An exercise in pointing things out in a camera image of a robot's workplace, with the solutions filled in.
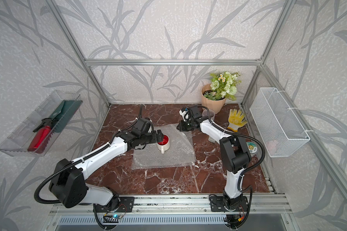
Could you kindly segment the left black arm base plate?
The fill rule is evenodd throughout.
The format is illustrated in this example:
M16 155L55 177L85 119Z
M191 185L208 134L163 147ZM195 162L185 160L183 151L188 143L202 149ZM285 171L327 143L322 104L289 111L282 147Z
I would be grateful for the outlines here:
M135 197L133 196L113 197L107 205L96 205L95 208L97 213L130 213L133 210L134 201Z

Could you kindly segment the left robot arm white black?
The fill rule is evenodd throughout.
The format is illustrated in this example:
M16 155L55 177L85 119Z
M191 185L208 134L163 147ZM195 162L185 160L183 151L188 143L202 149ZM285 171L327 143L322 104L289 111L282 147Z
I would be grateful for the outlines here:
M162 131L154 130L148 118L139 118L130 129L115 133L111 141L94 151L72 161L59 161L55 172L35 190L34 199L41 204L61 203L66 208L111 204L116 198L112 190L87 184L86 180L112 159L140 146L162 142L163 138Z

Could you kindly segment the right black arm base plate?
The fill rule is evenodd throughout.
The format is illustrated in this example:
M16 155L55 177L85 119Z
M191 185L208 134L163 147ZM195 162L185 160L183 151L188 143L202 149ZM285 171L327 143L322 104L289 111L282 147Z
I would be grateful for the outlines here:
M212 212L246 212L250 204L248 198L243 194L236 198L210 194L209 201Z

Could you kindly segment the clear bubble wrap sheet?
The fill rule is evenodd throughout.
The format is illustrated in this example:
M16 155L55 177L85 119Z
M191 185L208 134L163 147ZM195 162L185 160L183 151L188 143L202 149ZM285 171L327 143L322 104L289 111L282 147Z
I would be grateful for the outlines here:
M177 124L157 127L163 135L170 138L170 148L162 154L157 144L148 144L143 150L134 150L132 169L184 167L193 165L195 151L193 148L192 133L181 132L176 129Z

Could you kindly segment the white mug red inside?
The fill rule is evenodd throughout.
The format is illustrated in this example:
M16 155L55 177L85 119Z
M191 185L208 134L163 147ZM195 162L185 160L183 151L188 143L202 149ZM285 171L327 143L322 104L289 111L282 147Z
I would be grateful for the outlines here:
M162 154L165 154L165 152L170 148L170 138L167 135L164 135L163 140L157 143L157 148Z

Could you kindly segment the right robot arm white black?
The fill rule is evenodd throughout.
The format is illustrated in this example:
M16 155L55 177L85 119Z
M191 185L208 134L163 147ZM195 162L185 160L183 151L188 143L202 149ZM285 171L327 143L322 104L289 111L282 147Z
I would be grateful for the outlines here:
M227 182L223 198L228 205L234 204L240 201L244 192L251 189L251 186L245 190L242 189L243 177L247 172L258 167L263 162L266 156L265 147L259 140L253 137L222 128L210 117L201 115L200 108L208 109L200 105L182 108L179 113L183 119L179 122L177 129L179 131L198 129L219 144L222 163L227 170ZM252 166L248 166L252 157L246 139L256 143L261 151L259 161Z

